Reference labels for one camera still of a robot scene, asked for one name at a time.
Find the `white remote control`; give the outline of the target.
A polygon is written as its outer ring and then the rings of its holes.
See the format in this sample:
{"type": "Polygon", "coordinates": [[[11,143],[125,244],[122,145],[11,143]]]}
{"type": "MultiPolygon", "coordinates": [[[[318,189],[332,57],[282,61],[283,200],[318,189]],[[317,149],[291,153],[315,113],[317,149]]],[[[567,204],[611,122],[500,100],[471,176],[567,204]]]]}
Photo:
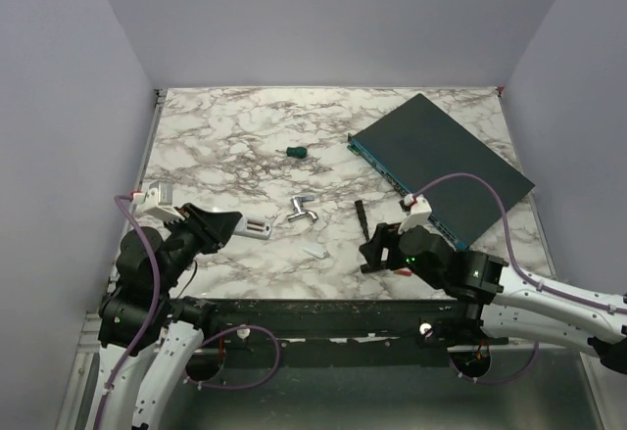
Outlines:
{"type": "Polygon", "coordinates": [[[272,225],[268,219],[243,215],[233,234],[240,237],[268,240],[272,234],[272,225]]]}

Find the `white battery cover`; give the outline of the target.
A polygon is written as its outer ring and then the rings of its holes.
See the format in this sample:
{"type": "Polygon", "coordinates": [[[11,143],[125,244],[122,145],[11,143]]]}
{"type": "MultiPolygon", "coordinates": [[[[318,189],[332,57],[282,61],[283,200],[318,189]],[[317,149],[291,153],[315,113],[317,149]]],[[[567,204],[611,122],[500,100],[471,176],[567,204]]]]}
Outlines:
{"type": "Polygon", "coordinates": [[[317,244],[307,244],[303,247],[303,251],[317,259],[325,259],[328,256],[326,249],[317,244]]]}

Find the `red battery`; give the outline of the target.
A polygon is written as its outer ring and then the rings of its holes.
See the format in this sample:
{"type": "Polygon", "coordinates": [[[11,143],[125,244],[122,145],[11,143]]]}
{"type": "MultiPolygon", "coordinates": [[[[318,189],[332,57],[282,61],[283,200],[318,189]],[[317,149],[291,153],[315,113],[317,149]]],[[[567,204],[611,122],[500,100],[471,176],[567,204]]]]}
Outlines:
{"type": "Polygon", "coordinates": [[[395,273],[407,277],[411,277],[413,275],[413,272],[409,269],[397,269],[395,270],[395,273]]]}

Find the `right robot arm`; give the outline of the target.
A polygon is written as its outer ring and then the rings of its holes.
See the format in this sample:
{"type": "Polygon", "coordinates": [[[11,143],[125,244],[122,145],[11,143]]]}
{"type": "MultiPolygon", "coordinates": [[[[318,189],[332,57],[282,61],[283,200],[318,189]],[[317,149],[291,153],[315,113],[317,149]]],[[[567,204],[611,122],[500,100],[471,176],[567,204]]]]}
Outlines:
{"type": "Polygon", "coordinates": [[[457,251],[422,226],[380,223],[359,251],[362,272],[407,268],[435,290],[474,305],[451,319],[464,344],[514,337],[570,347],[626,371],[626,298],[531,273],[479,251],[457,251]]]}

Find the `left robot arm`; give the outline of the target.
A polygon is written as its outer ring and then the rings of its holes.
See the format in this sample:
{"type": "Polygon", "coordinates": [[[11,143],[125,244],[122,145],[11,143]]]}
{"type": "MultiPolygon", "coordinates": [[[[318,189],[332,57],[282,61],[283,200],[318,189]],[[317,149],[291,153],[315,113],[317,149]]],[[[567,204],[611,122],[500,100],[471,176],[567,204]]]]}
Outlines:
{"type": "Polygon", "coordinates": [[[86,423],[89,429],[156,429],[197,347],[210,345],[217,323],[211,306],[174,301],[170,289],[199,255],[222,249],[235,234],[239,212],[176,209],[168,237],[137,223],[121,239],[117,286],[99,309],[99,371],[86,423]]]}

